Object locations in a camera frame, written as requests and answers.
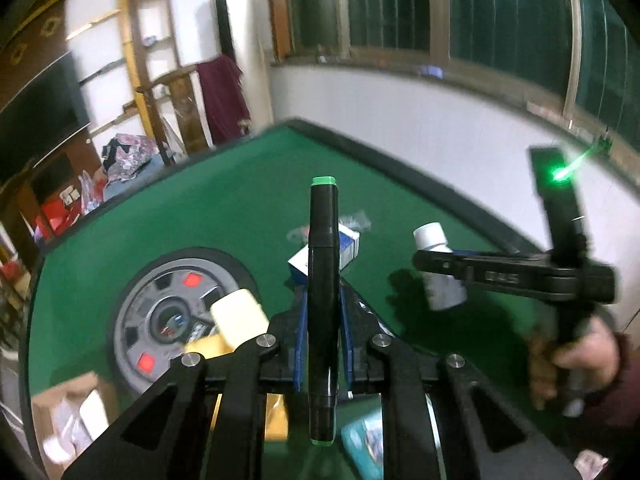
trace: silver bolt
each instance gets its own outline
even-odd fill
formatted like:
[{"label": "silver bolt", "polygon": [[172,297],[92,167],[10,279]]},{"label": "silver bolt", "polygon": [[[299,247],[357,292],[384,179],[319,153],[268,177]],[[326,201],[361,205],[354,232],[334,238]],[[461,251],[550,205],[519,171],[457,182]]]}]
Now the silver bolt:
[{"label": "silver bolt", "polygon": [[447,357],[447,364],[451,368],[462,368],[466,364],[466,361],[465,358],[462,357],[462,355],[451,354],[449,357]]},{"label": "silver bolt", "polygon": [[197,352],[189,352],[188,354],[184,354],[180,359],[180,362],[188,367],[195,366],[200,362],[200,354]]},{"label": "silver bolt", "polygon": [[391,344],[391,336],[387,334],[376,334],[375,336],[373,336],[371,341],[375,346],[384,348],[385,346],[389,346]]},{"label": "silver bolt", "polygon": [[259,346],[270,348],[276,344],[276,338],[271,334],[261,334],[255,338],[255,342],[257,342]]}]

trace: blue and white box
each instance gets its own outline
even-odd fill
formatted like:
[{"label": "blue and white box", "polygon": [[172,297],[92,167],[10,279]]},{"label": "blue and white box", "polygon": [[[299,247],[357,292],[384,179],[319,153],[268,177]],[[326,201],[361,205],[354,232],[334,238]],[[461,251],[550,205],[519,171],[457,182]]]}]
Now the blue and white box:
[{"label": "blue and white box", "polygon": [[[343,270],[351,260],[358,256],[360,233],[352,231],[342,224],[338,224],[338,231],[340,231],[340,270]],[[309,274],[308,265],[309,246],[305,245],[289,259],[289,271],[294,282],[306,285],[306,278]]]}]

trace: white bottle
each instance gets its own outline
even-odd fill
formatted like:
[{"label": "white bottle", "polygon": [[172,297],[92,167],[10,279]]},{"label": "white bottle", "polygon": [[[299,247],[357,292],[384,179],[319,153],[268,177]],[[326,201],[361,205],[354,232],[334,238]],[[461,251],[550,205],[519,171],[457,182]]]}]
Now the white bottle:
[{"label": "white bottle", "polygon": [[[418,250],[450,253],[447,237],[438,222],[418,227],[414,231],[415,248]],[[431,310],[446,310],[466,301],[466,288],[453,276],[422,272],[424,291]]]}]

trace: human hand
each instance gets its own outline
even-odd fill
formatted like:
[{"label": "human hand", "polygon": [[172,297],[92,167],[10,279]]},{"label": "human hand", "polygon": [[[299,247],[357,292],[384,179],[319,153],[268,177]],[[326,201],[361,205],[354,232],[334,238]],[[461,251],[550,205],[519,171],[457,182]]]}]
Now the human hand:
[{"label": "human hand", "polygon": [[536,334],[529,343],[529,387],[537,410],[558,394],[558,367],[585,370],[587,387],[601,390],[611,384],[620,366],[618,343],[609,327],[591,317],[590,332],[577,342],[556,348],[553,341]]}]

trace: green table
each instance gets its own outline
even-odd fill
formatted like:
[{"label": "green table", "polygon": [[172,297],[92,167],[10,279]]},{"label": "green table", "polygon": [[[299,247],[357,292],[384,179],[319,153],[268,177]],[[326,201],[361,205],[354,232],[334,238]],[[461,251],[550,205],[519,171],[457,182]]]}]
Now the green table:
[{"label": "green table", "polygon": [[[337,179],[342,214],[362,210],[371,221],[345,279],[405,341],[417,349],[464,354],[530,415],[526,346],[519,334],[533,326],[535,302],[470,290],[464,305],[431,312],[411,263],[412,231],[427,222],[440,222],[454,248],[494,250],[498,238],[516,245],[526,240],[397,161],[301,121],[173,168],[151,186],[98,209],[60,241],[44,259],[34,292],[27,395],[90,370],[112,378],[106,335],[116,298],[145,264],[180,248],[232,254],[257,282],[267,316],[287,310],[293,298],[287,260],[299,249],[287,233],[308,224],[309,186],[320,174]],[[440,206],[425,199],[430,193]],[[341,408],[338,423],[376,403]],[[353,478],[340,446],[310,446],[306,416],[290,410],[289,441],[265,446],[265,478]]]}]

